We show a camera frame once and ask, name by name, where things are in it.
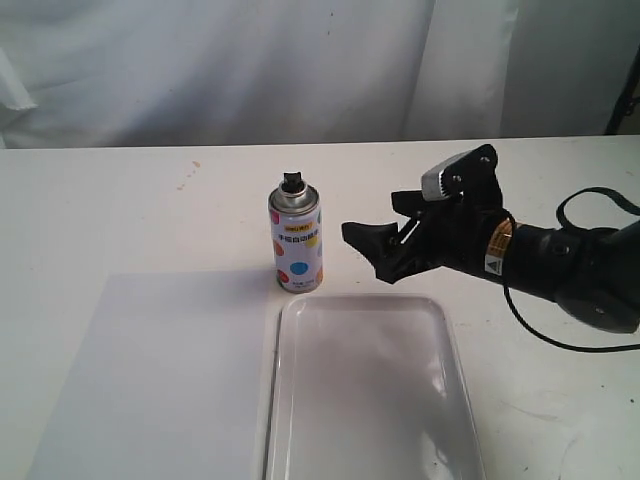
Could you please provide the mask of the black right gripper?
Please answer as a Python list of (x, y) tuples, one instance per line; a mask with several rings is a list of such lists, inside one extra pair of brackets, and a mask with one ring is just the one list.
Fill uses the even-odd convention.
[(498, 155), (490, 144), (465, 153), (450, 168), (461, 182), (459, 195), (427, 202), (419, 190), (391, 193), (393, 211), (408, 218), (402, 229), (397, 223), (341, 225), (343, 240), (371, 264), (378, 279), (395, 283), (439, 267), (486, 275), (489, 237), (506, 218)]

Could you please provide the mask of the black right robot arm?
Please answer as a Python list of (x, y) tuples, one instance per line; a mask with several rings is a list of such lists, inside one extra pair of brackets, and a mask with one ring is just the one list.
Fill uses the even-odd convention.
[(582, 323), (610, 333), (639, 327), (639, 225), (623, 229), (572, 224), (563, 205), (559, 228), (511, 219), (490, 144), (457, 154), (391, 195), (408, 221), (345, 222), (343, 240), (394, 284), (440, 267), (553, 302)]

